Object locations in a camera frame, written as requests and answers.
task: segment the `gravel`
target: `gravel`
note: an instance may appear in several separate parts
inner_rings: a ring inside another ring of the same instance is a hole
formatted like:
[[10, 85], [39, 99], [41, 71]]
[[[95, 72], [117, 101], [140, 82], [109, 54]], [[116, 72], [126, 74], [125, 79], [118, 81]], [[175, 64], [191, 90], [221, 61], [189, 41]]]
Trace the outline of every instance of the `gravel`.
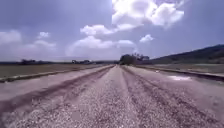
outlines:
[[219, 110], [217, 114], [206, 111], [213, 109], [210, 102], [204, 102], [202, 98], [205, 95], [212, 96], [216, 99], [213, 105], [220, 106], [223, 104], [223, 97], [219, 93], [205, 93], [201, 89], [202, 85], [204, 83], [194, 80], [175, 81], [159, 72], [114, 66], [2, 112], [0, 126], [223, 128], [220, 116], [223, 112]]

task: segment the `blue sky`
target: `blue sky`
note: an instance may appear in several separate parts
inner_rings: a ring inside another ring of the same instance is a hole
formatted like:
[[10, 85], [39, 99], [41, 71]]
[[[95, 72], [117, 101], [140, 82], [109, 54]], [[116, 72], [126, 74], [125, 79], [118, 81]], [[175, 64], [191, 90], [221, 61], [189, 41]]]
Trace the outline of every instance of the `blue sky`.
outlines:
[[0, 0], [0, 61], [152, 58], [224, 44], [223, 0]]

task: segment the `hill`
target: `hill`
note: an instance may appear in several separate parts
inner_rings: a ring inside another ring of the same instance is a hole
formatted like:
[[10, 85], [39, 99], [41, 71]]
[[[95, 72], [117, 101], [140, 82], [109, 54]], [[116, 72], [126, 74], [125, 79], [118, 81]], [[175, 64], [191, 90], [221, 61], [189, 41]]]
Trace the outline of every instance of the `hill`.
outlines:
[[191, 52], [164, 56], [152, 59], [153, 64], [179, 64], [179, 63], [211, 63], [224, 64], [224, 45], [216, 45]]

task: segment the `green grass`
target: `green grass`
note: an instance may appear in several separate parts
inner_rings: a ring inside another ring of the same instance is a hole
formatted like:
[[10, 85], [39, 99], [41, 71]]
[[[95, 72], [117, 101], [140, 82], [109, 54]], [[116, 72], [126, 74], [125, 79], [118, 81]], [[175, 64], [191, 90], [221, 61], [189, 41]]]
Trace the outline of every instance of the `green grass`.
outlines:
[[224, 74], [224, 64], [160, 64], [150, 65], [150, 67], [175, 69], [181, 71]]
[[0, 65], [0, 78], [45, 72], [64, 71], [93, 67], [96, 65], [49, 64], [49, 65]]

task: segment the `white marking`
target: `white marking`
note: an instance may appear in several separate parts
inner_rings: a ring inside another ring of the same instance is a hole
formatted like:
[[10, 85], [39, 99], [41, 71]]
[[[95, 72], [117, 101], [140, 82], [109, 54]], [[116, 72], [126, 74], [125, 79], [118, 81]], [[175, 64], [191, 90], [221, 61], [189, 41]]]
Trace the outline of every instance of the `white marking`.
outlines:
[[169, 76], [169, 78], [176, 80], [176, 81], [189, 81], [191, 80], [190, 77], [186, 77], [186, 76]]

